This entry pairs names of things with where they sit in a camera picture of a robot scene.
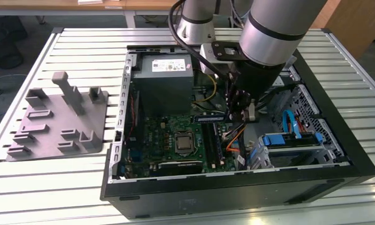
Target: table leg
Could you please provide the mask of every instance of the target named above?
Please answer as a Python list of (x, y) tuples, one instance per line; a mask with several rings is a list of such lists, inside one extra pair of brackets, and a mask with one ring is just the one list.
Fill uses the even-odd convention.
[(34, 18), (36, 18), (40, 25), (45, 24), (44, 16), (36, 15)]
[(127, 19), (127, 26), (128, 28), (136, 28), (136, 23), (135, 23), (135, 11), (124, 11), (125, 14), (125, 19)]

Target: wooden desk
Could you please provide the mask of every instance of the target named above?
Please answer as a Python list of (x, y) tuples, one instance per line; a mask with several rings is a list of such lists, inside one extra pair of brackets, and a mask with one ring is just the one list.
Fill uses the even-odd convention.
[(77, 0), (0, 0), (0, 10), (113, 10), (105, 7), (125, 7), (125, 0), (103, 4), (79, 5)]
[(311, 28), (328, 28), (359, 59), (375, 39), (375, 0), (328, 0)]

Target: floor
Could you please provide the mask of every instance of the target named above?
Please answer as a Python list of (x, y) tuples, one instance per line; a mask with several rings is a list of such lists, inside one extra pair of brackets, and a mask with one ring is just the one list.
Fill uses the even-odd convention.
[[(168, 27), (167, 16), (159, 15), (155, 18), (141, 16), (136, 17), (137, 27)], [(18, 41), (17, 47), (24, 56), (24, 63), (14, 69), (0, 69), (0, 76), (9, 74), (28, 74), (33, 66), (34, 60), (44, 47), (53, 27), (67, 28), (125, 28), (127, 23), (123, 16), (47, 16), (44, 25), (38, 25), (33, 16), (22, 16), (21, 21), (29, 37)], [(225, 17), (215, 17), (215, 27), (228, 27), (228, 20)], [(360, 65), (375, 79), (375, 43), (372, 43), (359, 59)], [(12, 100), (17, 94), (22, 76), (13, 76), (10, 78), (0, 79), (0, 114), (5, 113)]]

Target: aluminum table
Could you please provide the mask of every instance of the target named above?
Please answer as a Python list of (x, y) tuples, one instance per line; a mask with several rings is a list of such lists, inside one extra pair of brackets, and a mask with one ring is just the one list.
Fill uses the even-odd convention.
[[(216, 29), (217, 40), (237, 41), (240, 31)], [(99, 199), (105, 152), (113, 137), (127, 45), (173, 44), (168, 29), (64, 29), (53, 33), (0, 124), (0, 224), (116, 224), (128, 220)], [(299, 51), (375, 164), (375, 82), (332, 34), (310, 30)], [(101, 86), (111, 94), (103, 151), (64, 159), (5, 162), (18, 128), (25, 93), (67, 71), (80, 91)], [(139, 221), (159, 224), (348, 224), (375, 222), (375, 177), (312, 203), (251, 210), (163, 217)]]

